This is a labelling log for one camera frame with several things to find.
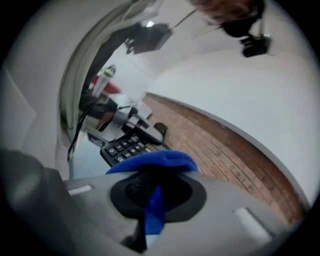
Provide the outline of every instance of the white ceiling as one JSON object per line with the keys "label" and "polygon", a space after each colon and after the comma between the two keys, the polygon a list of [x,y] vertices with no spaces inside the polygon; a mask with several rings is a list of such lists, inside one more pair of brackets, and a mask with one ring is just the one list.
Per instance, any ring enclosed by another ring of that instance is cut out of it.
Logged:
{"label": "white ceiling", "polygon": [[[166,23],[173,28],[192,10],[194,7],[187,0],[164,0],[159,15],[152,21]],[[277,3],[266,1],[264,23],[265,34],[270,34],[272,37],[271,54],[284,51],[310,58],[309,49],[299,29]],[[256,24],[251,31],[257,32],[258,26]],[[208,26],[203,14],[198,11],[178,27],[173,28],[173,32],[174,34],[160,50],[126,55],[126,58],[148,77],[154,79],[164,69],[197,55],[229,49],[238,49],[241,54],[242,46],[238,39],[226,35],[221,29]]]}

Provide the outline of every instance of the hair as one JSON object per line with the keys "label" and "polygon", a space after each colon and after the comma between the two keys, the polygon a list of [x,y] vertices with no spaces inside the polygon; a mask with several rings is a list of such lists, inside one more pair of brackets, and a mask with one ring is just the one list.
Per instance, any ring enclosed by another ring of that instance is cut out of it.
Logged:
{"label": "hair", "polygon": [[219,25],[248,18],[256,0],[189,0]]}

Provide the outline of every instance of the brick floor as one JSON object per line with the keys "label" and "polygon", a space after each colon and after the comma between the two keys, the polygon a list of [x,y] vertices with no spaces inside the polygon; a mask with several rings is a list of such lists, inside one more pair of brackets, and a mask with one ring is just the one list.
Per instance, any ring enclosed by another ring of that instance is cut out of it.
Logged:
{"label": "brick floor", "polygon": [[189,154],[201,173],[227,180],[267,204],[284,222],[300,221],[305,210],[282,172],[243,137],[192,109],[147,94],[150,122],[168,126],[165,142]]}

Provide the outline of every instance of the blue cloth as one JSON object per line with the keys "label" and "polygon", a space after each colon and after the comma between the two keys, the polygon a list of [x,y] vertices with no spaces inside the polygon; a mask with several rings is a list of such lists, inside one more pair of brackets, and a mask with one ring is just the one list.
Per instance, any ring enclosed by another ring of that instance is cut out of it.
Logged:
{"label": "blue cloth", "polygon": [[[198,171],[195,161],[186,153],[174,150],[161,150],[129,158],[115,165],[106,174],[138,171],[139,168],[145,165],[176,168],[177,171]],[[166,211],[161,188],[158,185],[150,199],[149,205],[144,209],[144,231],[146,235],[160,234],[165,225]]]}

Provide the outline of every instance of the black cable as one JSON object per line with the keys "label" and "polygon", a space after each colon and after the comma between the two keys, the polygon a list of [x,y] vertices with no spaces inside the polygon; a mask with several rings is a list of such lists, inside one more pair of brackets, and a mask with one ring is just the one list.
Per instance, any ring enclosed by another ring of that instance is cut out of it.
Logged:
{"label": "black cable", "polygon": [[94,106],[102,106],[102,105],[104,105],[104,104],[94,102],[94,103],[89,104],[86,107],[85,111],[83,111],[83,113],[80,116],[80,119],[78,121],[78,124],[76,126],[76,130],[75,130],[75,134],[74,134],[73,140],[72,140],[71,145],[70,145],[70,147],[68,149],[68,156],[67,156],[67,160],[68,161],[70,161],[71,156],[72,156],[72,154],[73,154],[73,152],[75,150],[75,145],[76,145],[76,142],[77,142],[78,137],[79,137],[79,132],[80,132],[81,127],[82,127],[82,125],[83,125],[83,123],[85,121],[86,116],[90,113],[90,111],[93,109]]}

